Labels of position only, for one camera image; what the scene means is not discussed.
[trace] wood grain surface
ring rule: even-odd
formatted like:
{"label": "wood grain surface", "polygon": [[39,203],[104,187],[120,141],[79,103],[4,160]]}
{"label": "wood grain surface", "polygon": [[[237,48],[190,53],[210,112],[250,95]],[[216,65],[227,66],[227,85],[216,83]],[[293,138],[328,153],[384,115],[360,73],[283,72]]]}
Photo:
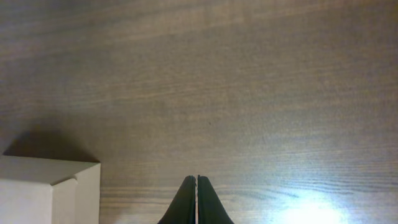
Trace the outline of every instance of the wood grain surface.
{"label": "wood grain surface", "polygon": [[396,1],[1,1],[0,147],[94,155],[101,224],[197,174],[235,223],[398,223],[397,34]]}

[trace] white cardboard box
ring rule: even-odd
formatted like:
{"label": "white cardboard box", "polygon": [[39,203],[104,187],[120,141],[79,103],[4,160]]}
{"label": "white cardboard box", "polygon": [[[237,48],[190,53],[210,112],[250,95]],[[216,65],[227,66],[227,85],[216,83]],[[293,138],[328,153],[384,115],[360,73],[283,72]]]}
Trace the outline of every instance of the white cardboard box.
{"label": "white cardboard box", "polygon": [[92,162],[0,157],[0,223],[98,224],[100,168]]}

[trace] black object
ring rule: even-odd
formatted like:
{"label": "black object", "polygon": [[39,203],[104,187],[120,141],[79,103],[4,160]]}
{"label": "black object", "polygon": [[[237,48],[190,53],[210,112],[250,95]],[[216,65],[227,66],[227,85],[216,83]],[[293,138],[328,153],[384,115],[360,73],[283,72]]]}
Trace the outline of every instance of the black object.
{"label": "black object", "polygon": [[[184,179],[166,214],[159,224],[195,224],[195,178]],[[199,224],[233,224],[220,202],[210,180],[198,176]]]}

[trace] bright spot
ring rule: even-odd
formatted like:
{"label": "bright spot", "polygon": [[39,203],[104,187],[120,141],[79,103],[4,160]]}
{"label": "bright spot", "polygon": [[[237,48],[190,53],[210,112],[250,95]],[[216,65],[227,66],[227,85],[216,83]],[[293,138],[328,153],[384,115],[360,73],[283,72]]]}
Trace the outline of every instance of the bright spot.
{"label": "bright spot", "polygon": [[300,208],[285,210],[282,224],[343,224],[343,216],[333,208],[319,207],[314,204],[302,205]]}

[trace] black plastic object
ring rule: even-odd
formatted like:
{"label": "black plastic object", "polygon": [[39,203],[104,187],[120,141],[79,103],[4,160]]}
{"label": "black plastic object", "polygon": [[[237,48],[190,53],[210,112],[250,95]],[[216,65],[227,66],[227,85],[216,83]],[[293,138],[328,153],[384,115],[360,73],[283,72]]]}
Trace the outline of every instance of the black plastic object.
{"label": "black plastic object", "polygon": [[195,224],[195,178],[184,179],[159,224]]}
{"label": "black plastic object", "polygon": [[199,224],[233,224],[219,200],[210,180],[198,176]]}
{"label": "black plastic object", "polygon": [[[193,176],[185,178],[159,224],[195,223],[195,186]],[[210,180],[200,175],[198,176],[198,220],[199,224],[233,224]]]}

